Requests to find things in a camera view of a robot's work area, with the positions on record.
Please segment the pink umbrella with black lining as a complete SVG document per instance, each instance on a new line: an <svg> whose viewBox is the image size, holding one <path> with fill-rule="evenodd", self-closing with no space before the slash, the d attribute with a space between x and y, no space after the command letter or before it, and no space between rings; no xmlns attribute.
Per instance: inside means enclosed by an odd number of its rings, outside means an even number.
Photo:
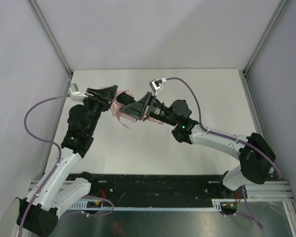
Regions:
<svg viewBox="0 0 296 237"><path fill-rule="evenodd" d="M123 109L128 104L132 104L135 102L136 102L136 100L134 99L134 95L133 95L131 89L117 90L115 92L113 102L110 106L110 111L112 113L112 116L115 117L119 121L119 123L121 125L123 125L124 127L126 127L127 129L130 129L130 127L128 125L124 124L121 121L121 118L129 120L133 123L136 123L138 121L138 119L134 118L130 115L127 115L125 113L122 113L121 109Z"/></svg>

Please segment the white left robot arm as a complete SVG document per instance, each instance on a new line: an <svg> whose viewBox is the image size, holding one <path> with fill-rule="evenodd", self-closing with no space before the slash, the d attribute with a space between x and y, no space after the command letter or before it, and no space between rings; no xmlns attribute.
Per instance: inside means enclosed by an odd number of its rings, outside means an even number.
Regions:
<svg viewBox="0 0 296 237"><path fill-rule="evenodd" d="M58 157L36 186L20 200L18 236L22 236L24 229L40 237L49 236L67 209L94 188L96 176L84 172L72 184L60 189L91 147L98 120L110 109L117 89L117 85L113 85L88 88L80 93L76 84L70 85L67 96L76 104L69 110L68 130L61 144L51 142L58 150Z"/></svg>

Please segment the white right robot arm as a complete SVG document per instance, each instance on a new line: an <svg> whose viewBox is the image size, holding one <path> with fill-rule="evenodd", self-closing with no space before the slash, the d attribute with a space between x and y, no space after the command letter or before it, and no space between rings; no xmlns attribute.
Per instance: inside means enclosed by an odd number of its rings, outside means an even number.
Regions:
<svg viewBox="0 0 296 237"><path fill-rule="evenodd" d="M117 96L117 101L123 115L142 121L155 119L173 126L171 133L179 143L206 146L237 159L239 166L226 171L218 182L218 190L224 198L243 185L262 185L267 180L276 156L260 134L237 136L201 127L190 118L192 112L185 100L176 100L166 107L150 92L138 101L123 92Z"/></svg>

